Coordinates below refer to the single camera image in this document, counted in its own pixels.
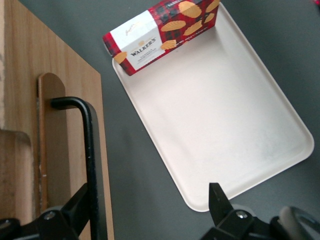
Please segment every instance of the black clamp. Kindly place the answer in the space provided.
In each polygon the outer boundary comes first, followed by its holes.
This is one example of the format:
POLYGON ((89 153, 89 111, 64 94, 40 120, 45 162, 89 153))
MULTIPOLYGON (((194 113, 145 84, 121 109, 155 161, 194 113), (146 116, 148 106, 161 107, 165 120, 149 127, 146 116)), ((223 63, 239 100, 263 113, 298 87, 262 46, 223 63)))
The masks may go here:
POLYGON ((234 209, 218 183, 209 185, 209 210, 215 227, 201 240, 318 240, 320 223, 310 214, 284 207, 270 224, 248 211, 234 209))

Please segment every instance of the walkers shortbread box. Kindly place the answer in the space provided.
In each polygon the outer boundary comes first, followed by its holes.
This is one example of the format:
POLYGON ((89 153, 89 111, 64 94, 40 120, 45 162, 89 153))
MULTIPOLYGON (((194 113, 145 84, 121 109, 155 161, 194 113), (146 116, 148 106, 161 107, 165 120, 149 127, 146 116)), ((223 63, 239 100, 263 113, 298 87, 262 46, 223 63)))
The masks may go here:
POLYGON ((131 76, 212 28, 220 0, 163 0, 103 36, 105 46, 131 76))

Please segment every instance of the dark gray table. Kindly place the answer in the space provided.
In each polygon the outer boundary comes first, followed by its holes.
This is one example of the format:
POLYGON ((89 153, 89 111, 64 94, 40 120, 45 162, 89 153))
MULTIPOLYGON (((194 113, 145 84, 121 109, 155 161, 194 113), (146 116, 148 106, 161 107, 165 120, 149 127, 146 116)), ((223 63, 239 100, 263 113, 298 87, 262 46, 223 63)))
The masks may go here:
MULTIPOLYGON (((102 36, 158 0, 21 0, 100 74, 117 240, 198 240, 208 212, 189 209, 118 80, 102 36)), ((313 134, 300 164, 231 200, 269 221, 283 206, 320 219, 320 11, 312 0, 222 0, 313 134)))

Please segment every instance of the wood grain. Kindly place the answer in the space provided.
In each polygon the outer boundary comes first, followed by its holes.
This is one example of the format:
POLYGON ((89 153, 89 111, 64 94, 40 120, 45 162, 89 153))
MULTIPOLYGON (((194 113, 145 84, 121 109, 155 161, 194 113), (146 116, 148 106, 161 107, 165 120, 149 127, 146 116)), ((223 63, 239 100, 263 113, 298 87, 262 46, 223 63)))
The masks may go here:
POLYGON ((66 111, 51 107, 51 99, 65 97, 64 84, 53 73, 38 78, 41 210, 63 206, 71 198, 66 111))
MULTIPOLYGON (((108 238, 114 239, 100 74, 67 46, 18 0, 4 1, 4 129, 25 132, 33 146, 35 209, 40 213, 37 78, 54 73, 67 96, 82 98, 97 112, 105 192, 108 238)), ((68 110, 67 134, 70 193, 86 182, 82 119, 68 110)))
POLYGON ((0 129, 0 219, 27 224, 34 218, 33 163, 29 137, 0 129))

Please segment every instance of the beige tray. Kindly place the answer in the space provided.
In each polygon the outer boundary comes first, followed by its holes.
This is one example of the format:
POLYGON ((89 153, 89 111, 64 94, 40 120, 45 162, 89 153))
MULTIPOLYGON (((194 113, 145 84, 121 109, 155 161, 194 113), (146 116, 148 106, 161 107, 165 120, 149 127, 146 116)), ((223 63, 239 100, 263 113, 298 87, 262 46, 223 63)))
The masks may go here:
POLYGON ((186 204, 233 198, 306 159, 314 140, 221 4, 216 27, 128 76, 114 69, 186 204))

